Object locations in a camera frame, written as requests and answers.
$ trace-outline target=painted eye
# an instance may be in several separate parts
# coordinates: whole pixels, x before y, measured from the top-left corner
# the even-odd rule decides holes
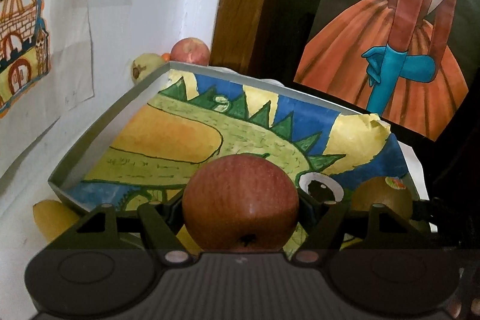
[[[340,202],[345,194],[340,183],[319,172],[306,172],[298,182],[300,188],[318,202]]]

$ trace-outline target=painted woman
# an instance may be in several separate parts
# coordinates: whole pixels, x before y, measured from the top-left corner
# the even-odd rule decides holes
[[[456,3],[361,0],[307,44],[295,81],[436,140],[468,91],[447,45]]]

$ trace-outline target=green triangle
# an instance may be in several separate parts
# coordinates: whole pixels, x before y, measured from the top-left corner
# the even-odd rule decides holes
[[[263,107],[257,111],[253,116],[250,117],[249,121],[252,124],[259,125],[260,127],[264,127],[268,129],[268,120],[270,116],[270,105],[272,103],[268,101]]]
[[[185,87],[185,80],[183,80],[183,76],[178,80],[178,82],[172,84],[170,87],[165,88],[165,90],[159,91],[159,93],[185,102],[187,100],[187,89]]]
[[[302,140],[295,141],[294,144],[303,153],[308,153],[314,147],[314,145],[320,138],[321,134],[322,134],[321,132],[315,133]]]
[[[243,92],[231,102],[230,109],[227,111],[230,117],[246,120],[248,117],[247,96]]]
[[[270,130],[281,138],[291,141],[292,140],[292,127],[293,127],[293,112],[288,114],[283,120],[274,124]]]
[[[330,167],[333,163],[341,158],[344,158],[346,155],[314,155],[309,156],[307,159],[310,161],[312,169],[318,172],[322,172],[327,167]]]
[[[200,94],[199,96],[192,98],[188,101],[195,106],[202,107],[203,109],[213,109],[218,104],[214,101],[214,98],[217,94],[217,89],[215,86],[210,87],[207,91]]]

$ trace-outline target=castle drawing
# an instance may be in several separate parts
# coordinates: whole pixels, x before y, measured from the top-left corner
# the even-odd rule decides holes
[[[42,0],[0,0],[0,117],[49,70]]]

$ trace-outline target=white of eye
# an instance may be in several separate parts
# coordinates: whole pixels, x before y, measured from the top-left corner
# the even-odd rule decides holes
[[[340,202],[345,195],[343,187],[340,185],[340,183],[327,175],[320,174],[319,172],[306,172],[305,174],[301,175],[298,179],[298,185],[305,193],[309,194],[308,186],[310,185],[311,181],[320,182],[321,188],[328,187],[330,190],[332,190],[336,202]]]

